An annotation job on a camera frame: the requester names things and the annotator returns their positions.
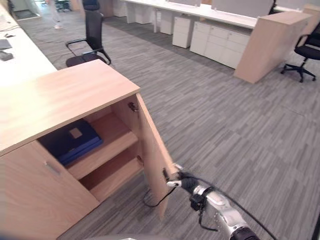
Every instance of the floor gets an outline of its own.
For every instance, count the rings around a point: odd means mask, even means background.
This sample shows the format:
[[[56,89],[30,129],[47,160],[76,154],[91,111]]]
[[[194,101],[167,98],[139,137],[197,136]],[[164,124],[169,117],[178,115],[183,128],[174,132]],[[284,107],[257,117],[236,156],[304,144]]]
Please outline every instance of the floor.
[[[18,20],[37,17],[37,15],[30,10],[15,11],[14,14]]]
[[[72,54],[65,42],[85,36],[78,12],[62,12],[63,29],[50,15],[20,24],[57,69]],[[188,49],[150,24],[103,23],[103,45],[113,67],[141,87],[144,101],[173,160],[237,199],[280,240],[309,240],[320,212],[320,79],[281,75],[275,69],[256,84]],[[78,53],[88,50],[75,47]],[[292,53],[288,62],[300,64]],[[320,62],[306,68],[320,77]],[[199,227],[181,189],[160,221],[142,203],[141,174],[59,237],[82,240],[116,233],[148,233],[176,240],[222,240]],[[260,239],[270,237],[245,214]],[[207,217],[204,222],[214,227]]]

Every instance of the blue binder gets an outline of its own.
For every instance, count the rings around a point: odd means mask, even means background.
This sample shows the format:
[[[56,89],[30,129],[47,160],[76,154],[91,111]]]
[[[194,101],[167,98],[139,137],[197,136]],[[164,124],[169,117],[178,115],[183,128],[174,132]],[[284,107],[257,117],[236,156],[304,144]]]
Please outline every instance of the blue binder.
[[[38,140],[64,166],[103,143],[96,131],[83,119]]]

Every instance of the drawer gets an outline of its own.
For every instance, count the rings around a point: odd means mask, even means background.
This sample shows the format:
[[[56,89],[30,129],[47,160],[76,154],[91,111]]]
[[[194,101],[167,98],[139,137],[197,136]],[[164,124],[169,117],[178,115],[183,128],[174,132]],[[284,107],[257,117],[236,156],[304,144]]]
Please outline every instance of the drawer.
[[[208,38],[208,42],[213,43],[213,44],[218,44],[220,46],[225,46],[227,44],[227,41],[228,40],[225,38],[221,38],[218,36],[212,36],[212,35],[209,35],[209,38]]]
[[[204,33],[201,31],[193,31],[192,37],[197,39],[203,39],[204,41],[207,41],[208,39],[208,33]]]
[[[180,26],[180,25],[174,25],[173,28],[173,34],[174,33],[182,33],[182,34],[188,34],[190,31],[190,27],[189,26]]]
[[[241,60],[241,57],[242,57],[241,52],[237,52],[229,48],[225,48],[221,55],[220,62],[233,69],[236,69],[238,66],[238,63]]]
[[[242,44],[242,45],[247,45],[249,42],[249,38],[250,36],[246,36],[246,35],[242,35],[234,32],[230,32],[228,36],[228,40],[238,44]]]
[[[204,56],[205,50],[206,50],[206,45],[207,45],[206,40],[193,37],[192,41],[191,41],[190,51]]]
[[[205,47],[204,56],[219,62],[224,50],[224,46],[208,42]]]
[[[246,49],[245,45],[242,45],[242,44],[239,44],[239,43],[236,43],[236,42],[233,42],[233,41],[227,41],[226,42],[226,47],[228,49],[237,51],[239,53],[243,53],[245,51],[245,49]]]
[[[181,27],[188,27],[190,26],[191,20],[182,17],[174,17],[174,25],[181,26]]]
[[[188,34],[174,32],[172,38],[172,45],[187,48],[188,46]]]
[[[210,25],[196,21],[194,23],[194,31],[198,31],[198,32],[202,32],[202,33],[205,33],[205,34],[209,34]]]
[[[215,26],[211,26],[210,28],[210,35],[217,36],[222,39],[227,39],[228,34],[229,34],[228,30],[224,30],[222,28],[215,27]]]

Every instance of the white desk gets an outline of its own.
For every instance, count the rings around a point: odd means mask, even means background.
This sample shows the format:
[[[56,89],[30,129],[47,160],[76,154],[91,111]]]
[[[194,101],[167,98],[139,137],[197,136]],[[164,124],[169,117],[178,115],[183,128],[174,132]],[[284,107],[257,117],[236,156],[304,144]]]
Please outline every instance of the white desk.
[[[126,3],[137,4],[152,7],[157,10],[167,10],[192,16],[197,16],[221,23],[240,26],[248,29],[253,29],[257,23],[257,19],[249,16],[242,16],[224,11],[211,9],[211,5],[201,4],[201,6],[190,6],[165,0],[123,0]],[[127,18],[130,18],[130,12],[127,12]],[[157,21],[154,21],[154,31],[157,31]]]
[[[0,30],[19,25],[1,4],[0,16],[4,16],[5,20],[10,22],[7,24],[2,21]],[[0,31],[0,39],[5,39],[6,34],[14,35],[7,38],[12,48],[4,50],[6,53],[12,53],[13,59],[0,60],[0,87],[21,83],[57,71],[22,28]]]
[[[289,8],[289,7],[285,7],[285,6],[276,6],[274,8],[274,10],[278,11],[278,12],[290,12],[290,11],[293,11],[293,12],[300,12],[302,13],[302,10],[300,10],[299,8],[297,9],[293,9],[293,8]]]

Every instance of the cabinet shelf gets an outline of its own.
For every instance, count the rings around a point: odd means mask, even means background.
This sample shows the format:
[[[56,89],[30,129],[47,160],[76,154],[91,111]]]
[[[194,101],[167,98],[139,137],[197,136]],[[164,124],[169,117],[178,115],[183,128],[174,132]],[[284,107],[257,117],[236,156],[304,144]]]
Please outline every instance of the cabinet shelf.
[[[143,169],[126,149],[80,180],[95,198],[102,202]]]
[[[78,180],[138,141],[137,136],[114,113],[109,113],[90,124],[103,139],[103,143],[66,167]]]

